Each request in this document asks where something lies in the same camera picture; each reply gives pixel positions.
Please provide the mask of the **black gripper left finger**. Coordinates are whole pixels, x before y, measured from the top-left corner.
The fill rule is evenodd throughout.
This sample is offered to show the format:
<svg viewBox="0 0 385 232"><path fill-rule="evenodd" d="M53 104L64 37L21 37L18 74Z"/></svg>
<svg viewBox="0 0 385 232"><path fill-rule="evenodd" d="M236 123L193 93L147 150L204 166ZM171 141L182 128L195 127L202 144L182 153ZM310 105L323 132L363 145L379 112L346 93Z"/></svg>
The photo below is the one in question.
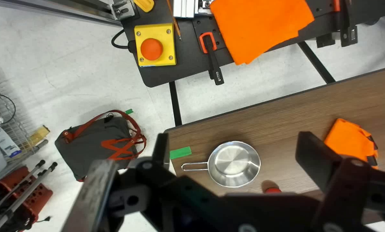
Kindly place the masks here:
<svg viewBox="0 0 385 232"><path fill-rule="evenodd" d="M94 161L62 232L119 232L130 203L137 202L129 191L130 170L119 162Z"/></svg>

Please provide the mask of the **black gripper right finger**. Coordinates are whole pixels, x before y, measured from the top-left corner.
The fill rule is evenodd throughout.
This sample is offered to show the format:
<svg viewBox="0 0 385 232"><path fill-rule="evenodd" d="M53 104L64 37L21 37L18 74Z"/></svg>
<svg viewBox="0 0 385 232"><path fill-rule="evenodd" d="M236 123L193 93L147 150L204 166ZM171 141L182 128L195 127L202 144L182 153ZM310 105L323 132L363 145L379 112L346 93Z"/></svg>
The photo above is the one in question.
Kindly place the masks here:
<svg viewBox="0 0 385 232"><path fill-rule="evenodd" d="M300 131L296 162L326 194L363 194L370 186L371 166L355 157L339 155L312 131Z"/></svg>

